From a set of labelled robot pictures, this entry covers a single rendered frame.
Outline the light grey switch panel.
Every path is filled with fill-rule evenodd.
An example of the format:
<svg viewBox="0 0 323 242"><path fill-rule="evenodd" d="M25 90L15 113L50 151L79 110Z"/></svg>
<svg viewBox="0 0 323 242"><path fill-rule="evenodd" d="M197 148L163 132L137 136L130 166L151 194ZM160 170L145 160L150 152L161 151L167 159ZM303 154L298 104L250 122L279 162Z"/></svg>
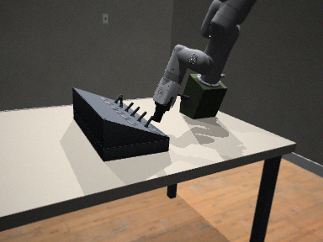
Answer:
<svg viewBox="0 0 323 242"><path fill-rule="evenodd" d="M103 161L169 151L166 134L123 103L72 88L73 118ZM120 100L120 102L118 102Z"/></svg>

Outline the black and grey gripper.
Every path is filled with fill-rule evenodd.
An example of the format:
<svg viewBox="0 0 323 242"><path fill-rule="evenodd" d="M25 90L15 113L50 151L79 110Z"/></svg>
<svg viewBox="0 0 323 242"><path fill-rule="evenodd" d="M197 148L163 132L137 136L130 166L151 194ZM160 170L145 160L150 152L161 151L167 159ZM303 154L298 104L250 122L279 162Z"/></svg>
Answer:
<svg viewBox="0 0 323 242"><path fill-rule="evenodd" d="M156 105L156 111L154 112L154 118L152 119L153 121L160 123L163 114L166 111L170 111L170 108L172 108L176 102L180 85L181 83L166 77L161 79L152 98Z"/></svg>

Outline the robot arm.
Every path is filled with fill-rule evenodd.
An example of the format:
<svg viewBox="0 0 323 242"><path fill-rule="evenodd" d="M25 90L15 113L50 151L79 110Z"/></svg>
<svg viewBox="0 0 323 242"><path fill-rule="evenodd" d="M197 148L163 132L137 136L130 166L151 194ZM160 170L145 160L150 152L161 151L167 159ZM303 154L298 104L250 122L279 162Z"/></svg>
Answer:
<svg viewBox="0 0 323 242"><path fill-rule="evenodd" d="M238 39L244 22L256 0L214 0L203 22L201 34L209 39L204 52L176 45L164 77L182 83L189 68L198 73L198 81L206 87L219 87L221 74L230 51ZM188 68L186 67L188 66Z"/></svg>

